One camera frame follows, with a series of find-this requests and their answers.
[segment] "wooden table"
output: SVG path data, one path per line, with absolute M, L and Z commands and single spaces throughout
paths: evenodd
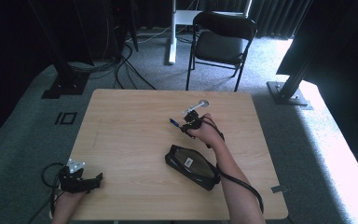
M 103 173 L 74 220 L 228 220 L 221 184 L 207 191 L 167 165 L 171 145 L 198 150 L 212 164 L 213 151 L 169 122 L 199 100 L 236 162 L 265 203 L 265 218 L 288 215 L 269 150 L 249 93 L 222 91 L 96 90 L 89 102 L 71 159 L 86 163 L 84 178 Z

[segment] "wire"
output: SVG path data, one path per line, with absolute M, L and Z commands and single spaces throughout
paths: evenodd
M 60 166 L 64 166 L 62 163 L 60 162 L 54 162 L 50 165 L 47 165 L 43 170 L 42 170 L 42 174 L 41 174 L 41 177 L 42 177 L 42 182 L 43 184 L 45 184 L 46 186 L 48 186 L 49 188 L 51 188 L 51 193 L 50 193 L 50 196 L 48 197 L 48 199 L 46 199 L 46 201 L 42 204 L 42 206 L 40 206 L 40 208 L 34 213 L 34 215 L 29 219 L 28 221 L 28 224 L 31 224 L 34 219 L 42 212 L 42 210 L 48 205 L 48 203 L 50 203 L 50 207 L 51 207 L 51 204 L 53 203 L 53 205 L 55 204 L 55 202 L 57 201 L 57 199 L 60 198 L 60 196 L 62 195 L 62 193 L 57 197 L 57 199 L 54 199 L 55 198 L 55 190 L 59 187 L 59 185 L 57 185 L 57 181 L 58 181 L 58 175 L 61 171 L 60 171 L 55 175 L 54 177 L 54 182 L 52 185 L 50 185 L 46 179 L 45 179 L 45 172 L 47 169 L 49 169 L 50 167 L 52 166 L 55 166 L 55 165 L 60 165 Z
M 190 5 L 185 10 L 189 10 L 191 8 L 191 6 L 193 6 L 194 2 L 195 2 L 195 0 L 191 1 Z M 195 10 L 197 10 L 197 8 L 199 7 L 199 2 L 200 2 L 200 0 L 197 0 Z M 143 43 L 146 43 L 147 41 L 149 41 L 149 40 L 151 40 L 153 38 L 156 38 L 156 37 L 161 36 L 161 35 L 165 35 L 165 32 L 170 28 L 172 28 L 172 26 L 169 26 L 169 27 L 165 28 L 163 31 L 161 31 L 158 34 L 138 34 L 137 37 L 140 37 L 142 35 L 152 35 L 152 36 L 150 36 L 149 38 L 147 38 L 144 41 L 141 41 L 141 42 L 138 41 L 138 44 L 143 44 Z M 185 28 L 187 28 L 187 25 L 182 30 L 176 32 L 176 34 L 177 35 L 180 34 L 182 31 L 185 30 Z M 126 40 L 126 42 L 130 42 L 130 41 L 132 41 L 132 38 L 129 38 L 129 39 Z
M 128 59 L 131 57 L 132 53 L 133 53 L 133 50 L 132 48 L 128 45 L 128 44 L 125 44 L 125 47 L 127 47 L 130 51 L 129 55 L 127 57 L 124 57 L 124 56 L 121 56 L 121 63 L 120 65 L 117 67 L 117 70 L 115 71 L 115 77 L 116 77 L 116 80 L 115 80 L 115 83 L 113 84 L 113 88 L 115 89 L 116 88 L 116 83 L 120 86 L 121 89 L 125 89 L 124 86 L 121 84 L 120 80 L 118 79 L 118 71 L 119 69 L 121 68 L 121 66 L 123 64 L 126 64 L 126 68 L 127 68 L 127 74 L 128 74 L 128 77 L 132 83 L 132 85 L 134 86 L 134 88 L 136 90 L 138 90 L 138 88 L 136 87 L 135 83 L 133 82 L 132 78 L 130 77 L 130 73 L 129 73 L 129 70 L 128 70 L 128 66 L 132 69 L 133 72 L 135 72 L 135 74 L 143 81 L 145 82 L 147 85 L 149 85 L 152 89 L 156 89 L 150 82 L 148 82 L 137 70 L 136 68 L 128 61 Z
M 166 33 L 165 33 L 165 32 L 167 32 L 167 30 L 169 30 L 170 28 L 172 28 L 172 27 L 169 26 L 169 27 L 165 28 L 163 31 L 161 31 L 161 32 L 159 32 L 159 33 L 157 33 L 157 34 L 151 34 L 151 33 L 150 33 L 150 34 L 138 34 L 137 37 L 143 37 L 143 36 L 147 37 L 146 40 L 138 41 L 138 44 L 146 43 L 146 42 L 148 42 L 149 40 L 154 39 L 154 38 L 171 37 L 171 34 L 166 34 Z M 186 25 L 184 28 L 182 28 L 181 30 L 177 31 L 176 34 L 177 34 L 177 35 L 181 34 L 186 28 L 187 28 L 187 25 Z M 129 39 L 126 40 L 126 42 L 131 42 L 131 40 L 132 40 L 132 38 L 129 38 Z
M 230 180 L 236 184 L 239 184 L 241 186 L 243 186 L 244 188 L 250 190 L 254 195 L 255 197 L 257 198 L 258 200 L 258 203 L 260 205 L 260 210 L 261 210 L 261 213 L 264 213 L 264 203 L 263 203 L 263 199 L 261 198 L 261 195 L 257 192 L 256 189 L 254 189 L 252 186 L 250 186 L 249 184 L 246 184 L 245 182 L 231 176 L 231 175 L 227 175 L 225 173 L 222 172 L 222 170 L 220 170 L 219 166 L 216 164 L 216 168 L 217 170 L 219 171 L 220 175 L 222 175 L 223 177 L 225 177 L 227 180 Z
M 46 167 L 42 170 L 42 174 L 41 174 L 42 182 L 43 182 L 46 186 L 48 186 L 49 188 L 57 188 L 57 187 L 58 187 L 58 186 L 51 186 L 51 185 L 46 181 L 46 179 L 45 179 L 45 172 L 46 172 L 46 170 L 47 170 L 48 168 L 52 167 L 52 166 L 55 166 L 55 165 L 63 166 L 63 164 L 60 163 L 60 162 L 54 162 L 54 163 L 52 163 L 52 164 L 46 166 Z
M 114 69 L 117 65 L 117 60 L 111 59 L 108 63 L 104 63 L 102 65 L 98 66 L 92 66 L 91 68 L 81 68 L 77 67 L 75 65 L 69 65 L 74 71 L 80 72 L 80 73 L 94 73 L 94 72 L 104 72 L 104 71 L 110 71 Z
M 290 223 L 295 224 L 295 222 L 290 217 L 287 217 L 287 220 L 289 220 Z
M 106 76 L 109 76 L 110 74 L 112 74 L 116 69 L 112 69 L 111 71 L 107 72 L 106 74 L 104 75 L 101 75 L 99 77 L 89 77 L 89 80 L 95 80 L 95 79 L 99 79 L 99 78 L 103 78 L 103 77 L 106 77 Z
M 103 1 L 103 9 L 104 9 L 104 13 L 105 13 L 105 18 L 106 18 L 106 45 L 105 45 L 105 49 L 103 51 L 103 58 L 104 58 L 104 55 L 107 51 L 107 48 L 109 46 L 109 36 L 110 36 L 110 33 L 109 33 L 109 20 L 107 19 L 107 13 L 106 13 L 106 5 L 105 5 L 105 2 Z

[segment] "cable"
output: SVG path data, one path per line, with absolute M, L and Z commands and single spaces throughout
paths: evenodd
M 258 203 L 260 205 L 260 210 L 261 210 L 261 213 L 264 213 L 264 203 L 263 203 L 263 199 L 261 198 L 261 195 L 257 192 L 256 189 L 254 189 L 252 186 L 246 184 L 245 182 L 231 176 L 231 175 L 227 175 L 225 173 L 222 172 L 222 170 L 220 170 L 219 166 L 216 164 L 216 168 L 217 168 L 217 171 L 220 173 L 220 175 L 222 175 L 223 177 L 225 177 L 227 180 L 230 180 L 236 184 L 239 184 L 241 186 L 243 186 L 244 188 L 250 190 L 254 195 L 255 197 L 257 198 L 258 200 Z
M 287 220 L 289 220 L 290 223 L 295 224 L 295 222 L 289 216 L 287 217 Z
M 92 66 L 91 68 L 81 68 L 75 65 L 69 65 L 74 71 L 79 73 L 94 73 L 94 72 L 104 72 L 114 69 L 117 65 L 117 60 L 111 59 L 108 63 L 104 63 L 98 66 Z
M 223 134 L 217 129 L 217 126 L 216 126 L 216 124 L 213 122 L 212 119 L 207 118 L 207 117 L 205 117 L 205 116 L 202 116 L 202 117 L 200 118 L 200 121 L 202 121 L 202 122 L 204 122 L 204 123 L 210 125 L 211 127 L 213 127 L 213 128 L 219 133 L 219 135 L 222 137 L 223 141 L 225 140 Z M 227 174 L 223 173 L 222 170 L 220 170 L 218 164 L 216 164 L 216 168 L 217 168 L 217 171 L 220 173 L 220 175 L 222 175 L 222 176 L 225 177 L 226 179 L 228 179 L 228 180 L 230 180 L 230 181 L 232 181 L 232 182 L 234 182 L 234 183 L 236 183 L 236 184 L 239 184 L 239 185 L 243 186 L 244 188 L 250 190 L 250 191 L 255 195 L 255 197 L 257 198 L 258 203 L 259 203 L 259 205 L 260 205 L 260 210 L 261 210 L 261 212 L 264 213 L 264 203 L 263 203 L 263 199 L 261 198 L 261 195 L 257 192 L 256 189 L 254 189 L 254 188 L 253 188 L 252 186 L 250 186 L 249 184 L 247 184 L 247 183 L 245 183 L 245 182 L 243 182 L 243 181 L 241 181 L 241 180 L 239 180 L 239 179 L 237 179 L 237 178 L 235 178 L 235 177 L 233 177 L 233 176 L 231 176 L 231 175 L 227 175 Z
M 125 89 L 124 86 L 121 84 L 120 80 L 118 79 L 118 71 L 119 69 L 121 68 L 121 66 L 123 64 L 126 64 L 126 68 L 128 68 L 127 66 L 129 66 L 132 71 L 135 72 L 135 74 L 142 80 L 144 81 L 147 85 L 149 85 L 152 89 L 156 90 L 156 88 L 150 83 L 148 82 L 143 76 L 141 76 L 141 74 L 136 70 L 136 68 L 128 61 L 128 59 L 130 58 L 130 56 L 132 55 L 132 48 L 126 43 L 125 44 L 125 47 L 127 47 L 130 51 L 129 55 L 127 57 L 124 57 L 124 56 L 121 56 L 121 63 L 120 65 L 117 67 L 117 70 L 115 71 L 115 77 L 116 77 L 116 80 L 115 80 L 115 83 L 113 84 L 113 88 L 115 89 L 116 88 L 116 83 L 120 86 L 121 89 Z M 132 78 L 130 77 L 130 73 L 129 71 L 127 72 L 128 76 L 129 76 L 129 79 L 132 83 L 132 85 L 134 86 L 135 89 L 138 90 L 138 88 L 136 87 L 135 83 L 133 82 Z
M 52 167 L 52 166 L 55 166 L 55 165 L 63 166 L 63 164 L 60 163 L 60 162 L 54 162 L 54 163 L 52 163 L 52 164 L 46 166 L 46 167 L 42 170 L 42 174 L 41 174 L 42 182 L 43 182 L 46 186 L 48 186 L 49 188 L 57 188 L 57 187 L 58 187 L 58 186 L 51 186 L 51 185 L 46 181 L 46 179 L 45 179 L 45 172 L 46 172 L 46 170 L 47 170 L 48 168 Z
M 193 6 L 194 2 L 195 2 L 195 0 L 191 1 L 190 5 L 189 5 L 189 6 L 187 7 L 187 9 L 185 9 L 185 10 L 189 10 L 189 9 L 191 8 L 191 6 Z M 195 10 L 197 10 L 197 8 L 199 7 L 199 2 L 200 2 L 200 0 L 197 0 L 197 4 L 196 4 Z M 147 38 L 146 40 L 141 41 L 141 42 L 138 42 L 138 44 L 143 44 L 143 43 L 145 43 L 145 42 L 147 42 L 147 41 L 149 41 L 149 40 L 151 40 L 151 39 L 153 39 L 153 38 L 156 38 L 156 37 L 158 37 L 158 36 L 160 36 L 160 35 L 164 35 L 165 32 L 166 32 L 168 29 L 170 29 L 170 28 L 172 28 L 172 27 L 169 26 L 169 27 L 165 28 L 162 32 L 160 32 L 160 33 L 158 33 L 158 34 L 155 34 L 155 35 L 153 35 L 153 34 L 138 34 L 137 37 L 140 37 L 140 36 L 142 36 L 142 35 L 152 35 L 152 36 L 150 36 L 149 38 Z M 185 28 L 187 28 L 187 25 L 186 25 L 182 30 L 176 32 L 176 34 L 177 34 L 177 35 L 180 34 L 182 31 L 185 30 Z M 132 41 L 132 38 L 129 38 L 129 39 L 126 40 L 126 42 L 130 42 L 130 41 Z
M 57 181 L 58 181 L 58 174 L 59 172 L 55 175 L 54 177 L 54 182 L 52 185 L 50 185 L 46 179 L 45 179 L 45 172 L 48 168 L 55 166 L 55 165 L 60 165 L 60 166 L 64 166 L 62 163 L 60 162 L 54 162 L 50 165 L 47 165 L 45 168 L 43 168 L 42 173 L 41 173 L 41 178 L 42 178 L 42 182 L 43 184 L 45 184 L 46 186 L 48 186 L 49 188 L 51 188 L 51 193 L 50 196 L 48 197 L 48 199 L 46 199 L 46 201 L 42 204 L 42 206 L 40 206 L 40 208 L 34 213 L 34 215 L 29 219 L 28 224 L 31 224 L 34 219 L 42 212 L 42 210 L 48 205 L 48 203 L 53 203 L 55 204 L 55 202 L 57 201 L 58 198 L 60 198 L 60 196 L 62 195 L 62 193 L 57 197 L 57 199 L 54 199 L 55 197 L 55 189 L 57 189 L 59 187 L 59 185 L 57 185 Z
M 105 45 L 105 49 L 103 51 L 103 58 L 104 58 L 104 54 L 106 53 L 107 51 L 107 48 L 109 46 L 109 36 L 110 36 L 110 33 L 109 33 L 109 20 L 107 19 L 107 13 L 106 13 L 106 5 L 105 5 L 105 2 L 103 1 L 103 9 L 104 9 L 104 13 L 105 13 L 105 18 L 106 18 L 106 45 Z
M 95 80 L 95 79 L 99 79 L 99 78 L 103 78 L 103 77 L 106 77 L 106 76 L 109 76 L 110 74 L 112 74 L 116 69 L 112 69 L 111 71 L 107 72 L 106 74 L 104 75 L 101 75 L 100 77 L 89 77 L 89 80 Z

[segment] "floor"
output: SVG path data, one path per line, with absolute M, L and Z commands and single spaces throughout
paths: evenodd
M 268 220 L 268 223 L 358 223 L 358 164 L 317 86 L 308 82 L 300 86 L 309 106 L 275 105 L 269 94 L 267 81 L 287 78 L 277 76 L 276 70 L 289 46 L 290 42 L 283 40 L 256 39 L 239 88 L 253 97 L 277 176 L 281 185 L 289 189 L 284 193 L 289 217 Z M 134 51 L 128 59 L 139 74 L 126 65 L 95 72 L 79 96 L 41 99 L 57 76 L 53 66 L 34 79 L 0 130 L 0 223 L 28 222 L 48 199 L 49 188 L 41 181 L 41 172 L 53 162 L 68 160 L 95 89 L 119 89 L 120 85 L 124 89 L 153 89 L 152 86 L 158 90 L 185 89 L 189 45 L 185 41 L 178 42 L 174 65 L 167 63 L 168 50 L 166 37 L 156 36 L 145 41 L 140 44 L 139 52 Z M 130 49 L 125 49 L 123 55 L 129 56 Z M 190 89 L 232 91 L 234 85 L 235 80 L 229 78 L 226 71 L 200 67 L 192 76 Z M 76 112 L 72 125 L 56 124 L 62 112 Z M 53 176 L 54 171 L 50 171 L 46 179 Z M 43 208 L 32 223 L 49 223 L 48 208 Z M 165 221 L 127 220 L 125 223 Z

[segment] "desk leg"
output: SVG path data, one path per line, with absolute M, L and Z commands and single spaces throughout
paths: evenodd
M 171 47 L 170 47 L 170 64 L 176 61 L 176 0 L 172 0 L 172 34 L 171 34 Z

